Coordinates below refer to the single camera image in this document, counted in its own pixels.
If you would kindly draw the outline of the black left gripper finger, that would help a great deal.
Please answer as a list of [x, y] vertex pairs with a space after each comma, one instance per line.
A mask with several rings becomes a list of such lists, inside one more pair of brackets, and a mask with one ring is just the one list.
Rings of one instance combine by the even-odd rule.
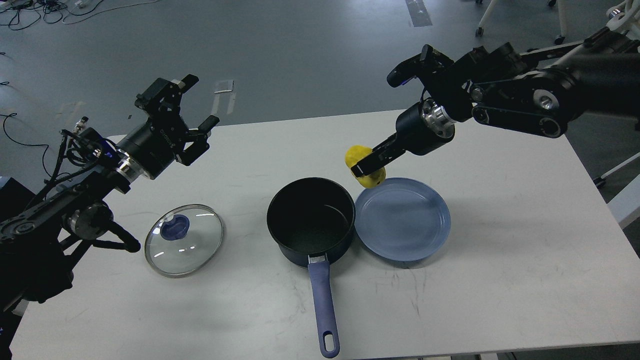
[[212, 129], [220, 122], [215, 115], [208, 116], [196, 129], [187, 129], [176, 145], [176, 161], [190, 166], [209, 148], [208, 139]]
[[187, 74], [181, 80], [159, 77], [145, 91], [135, 96], [134, 105], [147, 114], [148, 121], [154, 128], [185, 129], [185, 121], [180, 115], [182, 97], [198, 82], [199, 78], [193, 74]]

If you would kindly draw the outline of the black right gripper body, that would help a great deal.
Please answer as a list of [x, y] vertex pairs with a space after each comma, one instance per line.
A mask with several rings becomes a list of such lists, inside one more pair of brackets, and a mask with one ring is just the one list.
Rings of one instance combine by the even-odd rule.
[[395, 146], [417, 156], [437, 150], [454, 136], [455, 122], [433, 101], [418, 101], [395, 121]]

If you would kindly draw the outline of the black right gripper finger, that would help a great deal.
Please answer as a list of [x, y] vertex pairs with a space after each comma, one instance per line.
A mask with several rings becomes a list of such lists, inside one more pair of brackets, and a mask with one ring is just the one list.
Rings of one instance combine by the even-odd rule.
[[[406, 153], [406, 150], [400, 148], [400, 155], [404, 155], [404, 153]], [[357, 164], [355, 164], [355, 166], [353, 166], [350, 170], [354, 172], [354, 175], [356, 177], [361, 177], [370, 175], [378, 169], [385, 167], [387, 164], [388, 163], [375, 163], [372, 161], [369, 162], [366, 161], [366, 159], [363, 159], [362, 161], [358, 161]]]
[[393, 133], [371, 150], [361, 150], [360, 153], [356, 155], [356, 161], [359, 162], [366, 159], [366, 162], [374, 162], [376, 164], [389, 164], [393, 162], [401, 155], [401, 148], [397, 144], [397, 139], [397, 133]]

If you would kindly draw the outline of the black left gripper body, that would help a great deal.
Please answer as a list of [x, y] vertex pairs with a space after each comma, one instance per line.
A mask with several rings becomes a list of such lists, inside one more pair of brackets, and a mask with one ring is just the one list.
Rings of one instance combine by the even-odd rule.
[[190, 141], [192, 132], [182, 116], [149, 116], [116, 146], [138, 174], [155, 180], [174, 162], [192, 164], [192, 155], [186, 148]]

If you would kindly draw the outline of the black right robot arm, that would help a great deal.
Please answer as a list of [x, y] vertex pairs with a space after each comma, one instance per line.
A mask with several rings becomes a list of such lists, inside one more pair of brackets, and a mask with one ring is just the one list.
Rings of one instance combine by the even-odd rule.
[[393, 88], [418, 79], [420, 100], [397, 117], [390, 137], [352, 158], [349, 170], [362, 179], [405, 153], [427, 155], [469, 119], [555, 139], [585, 112], [638, 117], [639, 63], [639, 41], [608, 27], [524, 53], [508, 42], [494, 51], [475, 47], [458, 60], [426, 44], [386, 78]]

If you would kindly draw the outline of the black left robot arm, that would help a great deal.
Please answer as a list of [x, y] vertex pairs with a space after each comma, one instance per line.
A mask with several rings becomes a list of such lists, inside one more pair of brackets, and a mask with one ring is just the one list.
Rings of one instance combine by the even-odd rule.
[[1, 358], [13, 356], [18, 330], [14, 314], [23, 301], [45, 303], [73, 287], [73, 269], [90, 248], [136, 253], [142, 246], [114, 219], [105, 203], [113, 191], [128, 193], [139, 177], [156, 179], [172, 163], [190, 166], [209, 148], [219, 123], [208, 116], [189, 128], [180, 114], [183, 95], [199, 82], [156, 79], [137, 95], [135, 107], [147, 119], [113, 141], [87, 127], [61, 130], [55, 167], [32, 198], [1, 190]]

